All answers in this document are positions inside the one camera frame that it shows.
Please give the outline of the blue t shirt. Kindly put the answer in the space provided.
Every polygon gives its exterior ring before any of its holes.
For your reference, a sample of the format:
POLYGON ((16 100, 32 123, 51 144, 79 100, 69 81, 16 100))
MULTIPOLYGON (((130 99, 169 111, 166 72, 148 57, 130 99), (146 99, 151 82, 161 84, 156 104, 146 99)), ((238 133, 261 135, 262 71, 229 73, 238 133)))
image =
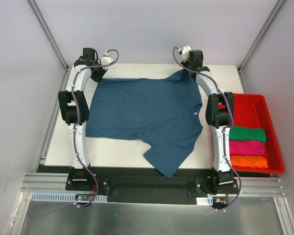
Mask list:
POLYGON ((172 177, 202 132, 197 84, 179 70, 165 79, 103 79, 94 92, 86 136, 141 140, 145 159, 172 177))

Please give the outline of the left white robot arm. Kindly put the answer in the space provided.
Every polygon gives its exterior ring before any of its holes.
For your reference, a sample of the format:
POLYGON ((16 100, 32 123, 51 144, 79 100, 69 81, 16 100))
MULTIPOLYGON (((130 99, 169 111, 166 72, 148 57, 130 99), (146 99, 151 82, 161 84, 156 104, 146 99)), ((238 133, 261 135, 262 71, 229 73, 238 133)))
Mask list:
POLYGON ((99 58, 95 49, 84 48, 82 55, 72 65, 65 90, 58 93, 61 118, 68 126, 73 152, 66 190, 90 191, 93 195, 98 188, 86 149, 85 132, 90 112, 84 91, 88 80, 99 83, 113 62, 109 52, 99 58))

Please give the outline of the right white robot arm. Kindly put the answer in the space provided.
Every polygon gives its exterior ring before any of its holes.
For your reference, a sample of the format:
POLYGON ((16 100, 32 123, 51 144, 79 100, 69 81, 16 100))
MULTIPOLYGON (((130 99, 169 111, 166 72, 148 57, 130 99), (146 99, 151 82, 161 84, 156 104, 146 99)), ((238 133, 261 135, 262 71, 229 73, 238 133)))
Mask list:
POLYGON ((214 162, 210 178, 200 184, 205 193, 216 195, 234 183, 234 170, 230 160, 229 135, 234 126, 234 94, 221 89, 203 65, 201 50, 183 47, 179 53, 181 65, 208 97, 205 119, 213 134, 214 162))

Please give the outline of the red plastic bin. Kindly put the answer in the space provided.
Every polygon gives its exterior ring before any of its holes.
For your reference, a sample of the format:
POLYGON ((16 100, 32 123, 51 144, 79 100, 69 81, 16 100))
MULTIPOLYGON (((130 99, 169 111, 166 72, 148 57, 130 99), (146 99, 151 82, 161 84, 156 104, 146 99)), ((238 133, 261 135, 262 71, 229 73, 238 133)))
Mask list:
POLYGON ((268 162, 267 169, 234 169, 242 172, 284 173, 282 156, 265 98, 259 94, 234 94, 234 123, 235 126, 264 129, 267 140, 263 143, 265 146, 263 157, 268 162))

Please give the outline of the green rolled t shirt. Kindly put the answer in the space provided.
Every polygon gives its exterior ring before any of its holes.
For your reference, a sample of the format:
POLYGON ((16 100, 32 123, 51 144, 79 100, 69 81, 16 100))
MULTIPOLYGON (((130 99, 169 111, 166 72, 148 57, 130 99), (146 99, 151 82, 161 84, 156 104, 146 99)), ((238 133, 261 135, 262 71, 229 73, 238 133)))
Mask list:
POLYGON ((260 141, 265 143, 267 137, 264 129, 262 128, 234 126, 230 130, 229 139, 233 141, 260 141))

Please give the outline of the pink rolled t shirt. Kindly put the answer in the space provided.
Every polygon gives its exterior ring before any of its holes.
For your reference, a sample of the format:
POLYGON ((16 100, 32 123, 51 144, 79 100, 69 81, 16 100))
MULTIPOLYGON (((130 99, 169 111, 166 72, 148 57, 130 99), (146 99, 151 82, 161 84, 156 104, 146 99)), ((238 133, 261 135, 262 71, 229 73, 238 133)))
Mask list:
POLYGON ((265 146, 261 141, 229 141, 230 155, 263 156, 265 146))

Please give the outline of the orange rolled t shirt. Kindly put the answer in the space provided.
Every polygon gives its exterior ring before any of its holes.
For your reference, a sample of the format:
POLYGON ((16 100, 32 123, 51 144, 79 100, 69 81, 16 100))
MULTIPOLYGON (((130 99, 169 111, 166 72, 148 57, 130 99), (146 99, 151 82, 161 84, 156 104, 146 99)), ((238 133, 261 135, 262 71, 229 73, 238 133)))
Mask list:
POLYGON ((250 155, 232 155, 230 156, 232 166, 238 168, 256 168, 267 169, 268 162, 263 156, 250 156, 250 155))

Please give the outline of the left aluminium frame post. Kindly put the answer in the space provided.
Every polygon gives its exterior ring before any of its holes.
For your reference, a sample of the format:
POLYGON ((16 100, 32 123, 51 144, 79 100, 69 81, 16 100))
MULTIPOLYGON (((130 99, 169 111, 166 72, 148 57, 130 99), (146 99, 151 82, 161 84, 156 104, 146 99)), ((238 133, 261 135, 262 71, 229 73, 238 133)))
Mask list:
POLYGON ((45 35, 49 45, 51 46, 52 51, 54 52, 54 55, 56 56, 57 60, 59 61, 61 67, 67 71, 69 69, 69 65, 66 62, 59 46, 58 43, 56 42, 47 21, 45 20, 39 5, 35 0, 26 0, 27 4, 29 5, 33 15, 35 16, 43 34, 45 35))

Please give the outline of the aluminium frame post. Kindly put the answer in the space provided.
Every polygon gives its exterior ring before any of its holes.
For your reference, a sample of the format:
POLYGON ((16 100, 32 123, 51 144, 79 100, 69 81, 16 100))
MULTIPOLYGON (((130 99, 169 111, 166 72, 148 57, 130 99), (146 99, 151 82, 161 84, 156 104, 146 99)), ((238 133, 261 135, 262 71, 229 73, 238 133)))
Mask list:
POLYGON ((67 71, 69 69, 69 65, 66 62, 59 46, 58 43, 56 42, 47 21, 45 20, 39 5, 35 0, 26 0, 27 4, 29 5, 33 15, 35 16, 43 34, 45 35, 49 45, 51 46, 52 51, 54 52, 54 55, 56 56, 57 60, 59 61, 61 67, 67 71))
POLYGON ((272 25, 273 21, 276 19, 277 15, 279 14, 282 7, 285 5, 286 0, 277 0, 270 11, 269 15, 265 19, 263 25, 261 26, 259 32, 257 33, 255 39, 253 40, 251 46, 249 47, 246 55, 244 56, 242 62, 238 66, 238 74, 241 74, 246 67, 247 63, 249 62, 250 58, 252 57, 253 53, 255 52, 256 48, 260 44, 261 40, 264 38, 265 34, 269 30, 270 26, 272 25))

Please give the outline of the right aluminium frame post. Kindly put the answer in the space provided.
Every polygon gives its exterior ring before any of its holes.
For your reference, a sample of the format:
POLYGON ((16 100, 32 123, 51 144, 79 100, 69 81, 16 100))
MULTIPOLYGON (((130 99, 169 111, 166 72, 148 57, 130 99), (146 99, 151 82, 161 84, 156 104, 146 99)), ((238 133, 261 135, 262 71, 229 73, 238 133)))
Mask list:
POLYGON ((255 39, 253 40, 251 46, 249 47, 246 55, 244 56, 242 62, 238 66, 238 74, 241 74, 246 67, 247 63, 249 62, 250 58, 252 57, 253 53, 255 52, 256 48, 260 44, 261 40, 264 38, 265 34, 269 30, 270 26, 272 25, 273 21, 276 19, 277 15, 279 14, 282 7, 285 5, 286 0, 277 0, 270 11, 269 15, 265 19, 263 25, 261 26, 259 32, 257 33, 255 39))

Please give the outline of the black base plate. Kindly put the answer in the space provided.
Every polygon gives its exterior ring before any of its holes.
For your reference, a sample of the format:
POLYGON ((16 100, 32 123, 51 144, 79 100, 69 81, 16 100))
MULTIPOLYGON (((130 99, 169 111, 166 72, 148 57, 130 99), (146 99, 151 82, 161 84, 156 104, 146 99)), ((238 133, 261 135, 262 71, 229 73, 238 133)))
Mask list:
POLYGON ((214 186, 210 169, 179 169, 171 178, 155 168, 91 167, 71 169, 67 191, 107 196, 108 202, 194 205, 208 194, 237 194, 238 183, 214 186))

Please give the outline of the aluminium front rail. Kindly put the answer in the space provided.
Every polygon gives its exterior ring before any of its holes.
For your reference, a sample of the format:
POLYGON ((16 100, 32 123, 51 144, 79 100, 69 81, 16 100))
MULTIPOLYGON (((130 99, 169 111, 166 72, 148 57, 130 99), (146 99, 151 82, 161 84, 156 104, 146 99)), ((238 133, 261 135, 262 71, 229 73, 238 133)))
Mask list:
MULTIPOLYGON (((67 173, 27 173, 21 192, 64 192, 67 173)), ((240 196, 286 197, 285 188, 279 178, 242 177, 240 196)))

